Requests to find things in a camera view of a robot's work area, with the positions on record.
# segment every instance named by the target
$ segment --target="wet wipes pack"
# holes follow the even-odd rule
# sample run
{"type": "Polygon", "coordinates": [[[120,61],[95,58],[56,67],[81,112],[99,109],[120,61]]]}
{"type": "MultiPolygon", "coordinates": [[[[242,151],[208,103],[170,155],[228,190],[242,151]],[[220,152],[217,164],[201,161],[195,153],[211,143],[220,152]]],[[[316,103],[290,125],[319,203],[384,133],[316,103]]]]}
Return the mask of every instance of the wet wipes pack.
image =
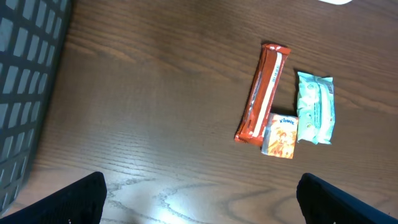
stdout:
{"type": "Polygon", "coordinates": [[[298,77],[297,142],[304,139],[314,144],[331,144],[335,126],[333,78],[316,77],[304,72],[298,72],[298,77]]]}

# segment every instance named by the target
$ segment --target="wooden table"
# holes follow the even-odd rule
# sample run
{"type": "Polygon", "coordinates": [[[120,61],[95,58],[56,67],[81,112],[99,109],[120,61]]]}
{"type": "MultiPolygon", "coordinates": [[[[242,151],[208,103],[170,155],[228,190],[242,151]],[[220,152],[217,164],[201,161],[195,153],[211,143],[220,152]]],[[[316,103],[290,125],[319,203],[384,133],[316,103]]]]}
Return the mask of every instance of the wooden table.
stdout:
{"type": "Polygon", "coordinates": [[[34,170],[14,210],[92,173],[103,223],[304,223],[311,172],[398,217],[398,3],[81,0],[34,170]],[[288,45],[273,110],[294,113],[294,70],[332,76],[332,145],[294,159],[234,142],[261,43],[288,45]]]}

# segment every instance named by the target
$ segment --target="black plastic crate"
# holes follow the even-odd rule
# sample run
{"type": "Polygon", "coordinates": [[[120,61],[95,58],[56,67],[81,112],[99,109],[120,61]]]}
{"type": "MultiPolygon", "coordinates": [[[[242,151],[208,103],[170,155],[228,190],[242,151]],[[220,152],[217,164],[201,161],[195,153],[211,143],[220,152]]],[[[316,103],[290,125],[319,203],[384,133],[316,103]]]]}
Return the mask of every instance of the black plastic crate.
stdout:
{"type": "Polygon", "coordinates": [[[0,213],[29,177],[70,0],[0,0],[0,213]]]}

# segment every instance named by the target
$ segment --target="snack wrapper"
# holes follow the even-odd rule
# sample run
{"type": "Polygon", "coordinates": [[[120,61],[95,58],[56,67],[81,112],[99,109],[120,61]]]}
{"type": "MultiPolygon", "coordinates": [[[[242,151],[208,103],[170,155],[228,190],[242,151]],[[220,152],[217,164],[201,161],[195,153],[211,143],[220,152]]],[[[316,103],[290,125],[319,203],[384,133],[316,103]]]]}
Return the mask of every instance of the snack wrapper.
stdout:
{"type": "Polygon", "coordinates": [[[235,141],[262,146],[268,115],[280,74],[290,49],[277,44],[264,44],[251,87],[250,98],[235,141]]]}

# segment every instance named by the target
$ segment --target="white object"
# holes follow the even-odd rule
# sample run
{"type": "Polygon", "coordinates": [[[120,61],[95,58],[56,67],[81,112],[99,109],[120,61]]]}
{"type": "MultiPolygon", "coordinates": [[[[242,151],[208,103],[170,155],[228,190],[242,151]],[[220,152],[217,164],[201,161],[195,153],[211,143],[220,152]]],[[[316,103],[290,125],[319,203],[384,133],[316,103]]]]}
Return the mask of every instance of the white object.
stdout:
{"type": "Polygon", "coordinates": [[[319,0],[319,1],[327,2],[330,4],[346,4],[352,0],[319,0]]]}

